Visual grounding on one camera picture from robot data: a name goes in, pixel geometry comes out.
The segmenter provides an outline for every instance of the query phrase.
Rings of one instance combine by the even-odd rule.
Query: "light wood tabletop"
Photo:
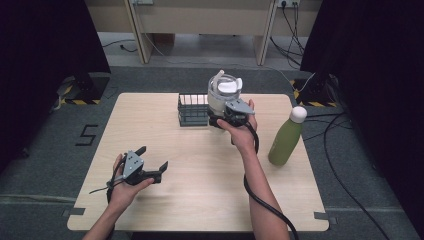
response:
[[[324,206],[302,139],[288,163],[269,163],[279,127],[292,105],[286,95],[242,94],[255,102],[258,157],[270,186],[298,231],[325,231],[327,220],[314,218]],[[169,162],[162,183],[142,190],[116,223],[126,231],[252,231],[248,194],[243,187],[240,154],[223,130],[180,127],[178,93],[123,93],[119,96],[75,203],[83,215],[71,215],[68,228],[89,230],[107,206],[103,188],[112,176],[116,156],[142,146],[143,170]]]

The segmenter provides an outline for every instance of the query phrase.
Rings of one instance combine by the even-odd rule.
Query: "hand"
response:
[[[115,164],[113,165],[113,169],[116,168],[116,166],[119,164],[121,159],[122,159],[122,154],[119,154],[118,157],[116,157]],[[119,169],[116,173],[117,176],[122,175],[122,166],[123,165],[119,166]],[[131,186],[125,182],[116,185],[112,191],[112,196],[111,196],[109,205],[115,206],[116,208],[119,208],[122,211],[125,211],[125,209],[132,203],[137,193],[145,189],[146,187],[148,187],[153,182],[154,182],[154,179],[149,178],[135,186]]]
[[[253,110],[255,109],[255,104],[252,99],[249,100],[249,107]],[[245,151],[253,150],[255,151],[255,142],[254,138],[252,136],[252,133],[249,131],[249,129],[246,126],[241,127],[233,127],[226,121],[222,119],[218,119],[217,121],[218,125],[222,128],[227,130],[231,134],[231,139],[236,145],[237,149],[243,154]],[[257,129],[258,124],[256,122],[256,118],[254,115],[249,115],[249,123],[252,125],[253,129]]]

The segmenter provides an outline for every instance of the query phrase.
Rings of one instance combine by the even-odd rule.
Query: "gray floor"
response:
[[[133,36],[101,33],[100,38],[106,45]],[[287,48],[290,44],[288,38],[275,40],[281,47]],[[272,45],[265,65],[257,66],[252,38],[247,36],[177,35],[175,45],[158,46],[163,55],[155,51],[147,65],[140,63],[137,52],[125,52],[120,44],[135,49],[132,41],[104,48],[112,75],[101,103],[62,105],[49,116],[29,146],[30,156],[16,159],[0,176],[0,239],[80,239],[83,236],[81,232],[67,229],[67,217],[63,215],[73,207],[119,93],[202,91],[202,79],[224,68],[246,79],[244,92],[287,94],[295,104],[288,80],[311,74],[296,71]],[[340,105],[307,107],[307,110],[310,115],[344,111]],[[336,173],[390,239],[419,239],[385,179],[373,168],[355,130],[351,129],[348,116],[341,117],[337,121],[340,126],[332,128],[327,135],[327,149],[335,173],[326,158],[323,136],[319,135],[333,116],[314,119],[320,121],[305,122],[302,137],[326,212],[336,223],[325,232],[302,232],[300,238],[384,239],[341,187]],[[87,142],[80,137],[87,124],[97,125],[86,132],[96,135],[92,145],[75,146]],[[181,239],[181,234],[146,233],[142,237]],[[219,239],[240,239],[232,237],[220,236]],[[118,232],[114,239],[129,239],[129,235]],[[208,235],[202,239],[218,237]]]

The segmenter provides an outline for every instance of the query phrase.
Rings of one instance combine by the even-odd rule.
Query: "black curtain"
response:
[[[323,0],[301,70],[336,75],[372,160],[424,239],[424,1]]]
[[[66,77],[110,68],[84,0],[0,6],[1,171],[28,145]]]

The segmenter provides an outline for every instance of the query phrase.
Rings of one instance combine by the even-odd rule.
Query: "forearm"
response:
[[[125,209],[108,205],[100,218],[96,221],[90,231],[84,236],[84,240],[88,239],[106,239],[118,218]]]
[[[280,206],[272,193],[265,173],[254,150],[240,151],[246,173],[246,179],[252,192],[260,199],[281,212]],[[289,239],[287,225],[268,209],[249,198],[252,227],[257,240]]]

